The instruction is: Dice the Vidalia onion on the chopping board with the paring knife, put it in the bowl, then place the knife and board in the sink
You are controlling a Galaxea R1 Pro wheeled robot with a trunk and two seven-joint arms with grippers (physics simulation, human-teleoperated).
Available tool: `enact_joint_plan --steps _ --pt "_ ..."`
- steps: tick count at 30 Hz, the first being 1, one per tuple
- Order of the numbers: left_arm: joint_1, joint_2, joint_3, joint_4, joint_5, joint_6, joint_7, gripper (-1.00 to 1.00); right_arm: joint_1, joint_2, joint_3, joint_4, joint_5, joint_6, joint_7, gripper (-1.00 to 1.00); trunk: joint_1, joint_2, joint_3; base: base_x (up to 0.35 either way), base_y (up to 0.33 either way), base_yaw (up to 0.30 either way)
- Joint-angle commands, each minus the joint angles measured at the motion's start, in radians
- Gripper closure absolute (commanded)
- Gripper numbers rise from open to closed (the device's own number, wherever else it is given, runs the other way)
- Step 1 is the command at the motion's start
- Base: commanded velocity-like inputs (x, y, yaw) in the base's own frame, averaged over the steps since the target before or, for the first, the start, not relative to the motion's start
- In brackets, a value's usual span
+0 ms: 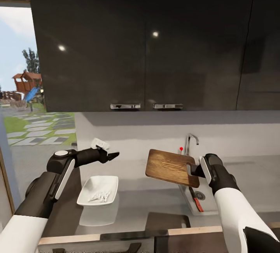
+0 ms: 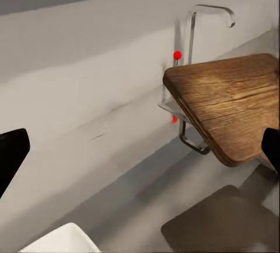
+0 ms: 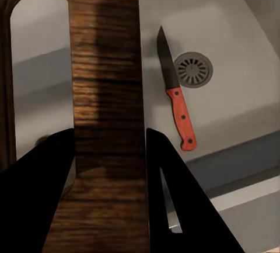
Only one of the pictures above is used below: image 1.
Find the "parer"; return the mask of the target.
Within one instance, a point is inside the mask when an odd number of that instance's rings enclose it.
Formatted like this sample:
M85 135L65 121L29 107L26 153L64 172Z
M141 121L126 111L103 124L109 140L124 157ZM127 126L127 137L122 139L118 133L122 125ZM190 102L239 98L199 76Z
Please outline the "parer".
M193 189L192 189L191 187L189 187L189 188L190 188L190 191L191 191L191 193L192 193L192 195L193 195L193 199L195 200L196 205L197 205L199 211L200 211L200 212L203 212L203 209L202 209L202 207L201 207L201 205L200 205L200 203L199 203L198 198L196 197L196 194L194 193L194 191L193 191Z

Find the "bowl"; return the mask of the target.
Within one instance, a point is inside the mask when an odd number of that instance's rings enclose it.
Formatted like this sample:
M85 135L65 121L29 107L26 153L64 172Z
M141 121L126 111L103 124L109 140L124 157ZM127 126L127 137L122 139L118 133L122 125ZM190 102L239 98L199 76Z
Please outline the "bowl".
M80 192L77 204L88 207L100 207L112 204L117 193L118 182L119 179L117 176L90 177ZM100 195L102 192L106 194L108 190L110 192L106 197L106 201L105 197L99 197L89 201L95 194L98 193Z

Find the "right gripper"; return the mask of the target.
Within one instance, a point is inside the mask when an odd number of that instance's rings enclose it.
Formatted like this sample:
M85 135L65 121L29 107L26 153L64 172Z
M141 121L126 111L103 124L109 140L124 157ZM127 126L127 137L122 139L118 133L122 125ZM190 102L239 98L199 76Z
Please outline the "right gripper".
M200 165L191 165L191 175L205 177L205 174L201 172Z

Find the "cutting board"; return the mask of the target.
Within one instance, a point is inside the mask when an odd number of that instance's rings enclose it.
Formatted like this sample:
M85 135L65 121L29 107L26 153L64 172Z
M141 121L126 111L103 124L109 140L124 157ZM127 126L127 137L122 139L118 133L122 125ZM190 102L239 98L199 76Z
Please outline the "cutting board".
M187 165L196 165L194 157L150 149L145 174L147 177L199 188L199 177L190 176Z

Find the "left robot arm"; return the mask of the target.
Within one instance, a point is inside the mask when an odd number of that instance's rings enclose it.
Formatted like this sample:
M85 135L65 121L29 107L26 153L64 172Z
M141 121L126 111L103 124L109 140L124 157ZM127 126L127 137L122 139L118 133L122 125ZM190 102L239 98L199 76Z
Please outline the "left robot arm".
M41 236L56 203L73 170L100 161L106 163L117 157L109 153L110 145L94 138L91 148L82 151L57 151L43 172L28 187L25 200L0 234L0 253L35 253Z

